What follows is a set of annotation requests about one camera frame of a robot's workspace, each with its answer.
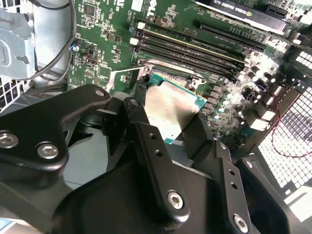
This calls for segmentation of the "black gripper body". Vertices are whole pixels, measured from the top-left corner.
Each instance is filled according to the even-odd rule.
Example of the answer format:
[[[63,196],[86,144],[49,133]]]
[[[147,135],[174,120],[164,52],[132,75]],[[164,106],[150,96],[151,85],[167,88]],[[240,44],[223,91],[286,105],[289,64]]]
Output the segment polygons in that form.
[[[175,170],[190,204],[188,220],[170,229],[156,211],[138,163],[130,161],[72,191],[52,220],[55,234],[228,234],[214,182],[179,165]]]

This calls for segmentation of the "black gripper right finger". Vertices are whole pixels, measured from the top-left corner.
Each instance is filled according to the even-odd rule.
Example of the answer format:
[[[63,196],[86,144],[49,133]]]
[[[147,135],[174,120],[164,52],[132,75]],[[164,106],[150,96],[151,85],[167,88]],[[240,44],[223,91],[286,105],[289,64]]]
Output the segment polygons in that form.
[[[259,168],[246,158],[232,160],[202,114],[182,131],[192,167],[214,183],[222,223],[232,234],[291,234],[293,213]]]

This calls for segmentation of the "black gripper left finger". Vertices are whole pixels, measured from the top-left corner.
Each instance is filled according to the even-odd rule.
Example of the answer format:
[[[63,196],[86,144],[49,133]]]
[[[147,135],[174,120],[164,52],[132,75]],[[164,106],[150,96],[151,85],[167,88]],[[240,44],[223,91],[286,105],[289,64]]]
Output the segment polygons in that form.
[[[120,152],[127,143],[151,181],[156,210],[173,223],[183,223],[190,207],[157,127],[133,97],[114,101],[102,88],[86,84],[0,119],[1,204],[20,217],[37,208],[40,194],[57,187],[74,145],[79,121],[95,111],[113,123],[104,133]]]

